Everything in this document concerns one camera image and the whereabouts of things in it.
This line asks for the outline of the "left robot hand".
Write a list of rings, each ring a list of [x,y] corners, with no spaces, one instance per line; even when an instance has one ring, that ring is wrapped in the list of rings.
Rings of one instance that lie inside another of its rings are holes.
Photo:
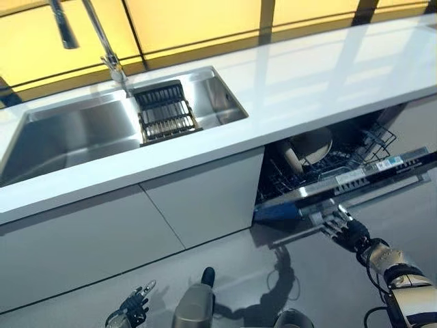
[[[138,327],[146,320],[146,313],[149,310],[147,303],[148,294],[156,286],[156,280],[148,282],[145,286],[140,286],[133,290],[122,302],[119,310],[127,319],[129,327]]]

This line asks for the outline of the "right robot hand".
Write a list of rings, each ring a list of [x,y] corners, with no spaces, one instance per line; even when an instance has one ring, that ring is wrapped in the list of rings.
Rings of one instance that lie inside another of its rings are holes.
[[[348,209],[339,204],[332,219],[322,224],[322,233],[334,243],[352,253],[362,253],[370,246],[368,229],[353,218]]]

